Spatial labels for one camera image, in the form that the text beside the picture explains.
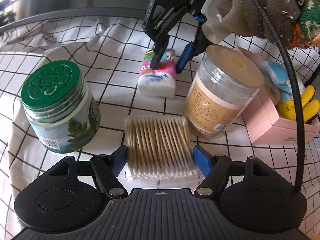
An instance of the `table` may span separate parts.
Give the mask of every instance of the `table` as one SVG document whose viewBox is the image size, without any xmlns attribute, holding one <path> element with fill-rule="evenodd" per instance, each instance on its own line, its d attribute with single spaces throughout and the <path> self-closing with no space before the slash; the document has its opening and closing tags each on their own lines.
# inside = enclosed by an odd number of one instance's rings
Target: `table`
<svg viewBox="0 0 320 240">
<path fill-rule="evenodd" d="M 175 99 L 145 98 L 136 89 L 142 59 L 153 42 L 142 30 L 142 21 L 115 17 L 69 17 L 31 23 L 4 32 L 0 39 L 0 239 L 9 240 L 20 231 L 14 213 L 14 199 L 30 182 L 65 157 L 46 150 L 29 125 L 20 101 L 20 88 L 28 75 L 54 60 L 76 62 L 99 103 L 100 128 L 93 140 L 69 155 L 88 160 L 96 154 L 111 154 L 125 143 L 123 118 L 133 115 L 182 114 L 186 95 L 202 55 L 194 57 L 177 76 Z M 193 41 L 197 22 L 185 15 L 170 31 L 169 48 L 180 56 L 188 41 Z M 228 36 L 222 43 L 241 46 L 260 53 L 268 60 L 280 61 L 279 50 L 257 37 Z M 302 81 L 312 75 L 320 63 L 313 50 L 289 51 Z M 300 227 L 308 236 L 320 231 L 320 136 L 306 144 L 306 163 L 302 192 L 308 210 Z M 296 172 L 296 146 L 252 145 L 243 118 L 238 117 L 224 136 L 205 139 L 192 136 L 212 154 L 225 154 L 236 161 L 256 156 L 290 182 Z M 92 184 L 92 179 L 79 177 Z M 203 179 L 197 174 L 175 181 L 128 181 L 125 169 L 118 179 L 128 192 L 134 187 L 194 190 Z M 233 176 L 229 185 L 239 182 Z"/>
</svg>

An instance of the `plastic packaging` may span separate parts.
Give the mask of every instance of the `plastic packaging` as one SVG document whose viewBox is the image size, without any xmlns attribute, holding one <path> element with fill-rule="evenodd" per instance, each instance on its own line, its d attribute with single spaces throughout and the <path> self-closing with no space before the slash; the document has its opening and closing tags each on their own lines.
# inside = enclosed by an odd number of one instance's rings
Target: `plastic packaging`
<svg viewBox="0 0 320 240">
<path fill-rule="evenodd" d="M 258 67 L 230 48 L 207 48 L 186 101 L 186 115 L 196 134 L 220 136 L 264 84 Z"/>
<path fill-rule="evenodd" d="M 71 153 L 96 134 L 100 112 L 78 66 L 53 61 L 23 84 L 21 100 L 40 142 L 50 151 Z"/>
<path fill-rule="evenodd" d="M 163 54 L 158 69 L 150 67 L 153 55 L 153 50 L 145 54 L 138 79 L 138 91 L 148 97 L 174 98 L 176 91 L 174 51 L 167 50 Z"/>
<path fill-rule="evenodd" d="M 202 31 L 209 41 L 219 44 L 231 33 L 249 37 L 249 31 L 244 9 L 240 0 L 232 0 L 230 12 L 222 18 L 218 11 L 218 5 L 224 0 L 206 0 L 202 6 L 201 13 L 206 16 L 207 21 L 202 25 Z"/>
<path fill-rule="evenodd" d="M 129 148 L 127 179 L 160 180 L 197 174 L 184 116 L 129 116 L 124 124 Z"/>
</svg>

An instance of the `cotton swab pack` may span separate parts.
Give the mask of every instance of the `cotton swab pack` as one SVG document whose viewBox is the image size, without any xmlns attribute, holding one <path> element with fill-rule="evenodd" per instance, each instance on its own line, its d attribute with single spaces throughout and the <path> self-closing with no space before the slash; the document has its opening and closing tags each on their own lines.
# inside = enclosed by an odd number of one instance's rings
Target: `cotton swab pack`
<svg viewBox="0 0 320 240">
<path fill-rule="evenodd" d="M 130 116 L 125 118 L 125 134 L 128 179 L 160 180 L 197 174 L 185 117 Z"/>
</svg>

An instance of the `pink box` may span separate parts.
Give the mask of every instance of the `pink box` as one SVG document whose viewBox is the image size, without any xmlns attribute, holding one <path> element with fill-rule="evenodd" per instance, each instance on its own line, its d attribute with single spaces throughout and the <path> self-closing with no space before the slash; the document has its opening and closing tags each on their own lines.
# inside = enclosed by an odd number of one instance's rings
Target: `pink box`
<svg viewBox="0 0 320 240">
<path fill-rule="evenodd" d="M 296 122 L 279 116 L 264 87 L 242 114 L 251 143 L 284 145 L 297 143 Z M 318 118 L 312 122 L 312 125 L 305 124 L 304 129 L 307 143 L 320 131 Z"/>
</svg>

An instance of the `glass jar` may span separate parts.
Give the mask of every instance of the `glass jar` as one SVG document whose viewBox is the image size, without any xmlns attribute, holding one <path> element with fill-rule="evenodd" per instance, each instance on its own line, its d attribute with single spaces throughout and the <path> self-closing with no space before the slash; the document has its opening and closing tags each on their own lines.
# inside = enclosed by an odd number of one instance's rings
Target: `glass jar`
<svg viewBox="0 0 320 240">
<path fill-rule="evenodd" d="M 98 104 L 73 62 L 53 61 L 37 69 L 23 84 L 21 100 L 33 130 L 52 152 L 77 151 L 98 130 Z"/>
<path fill-rule="evenodd" d="M 247 57 L 230 48 L 207 48 L 190 87 L 185 113 L 196 135 L 221 136 L 259 92 L 264 78 Z"/>
</svg>

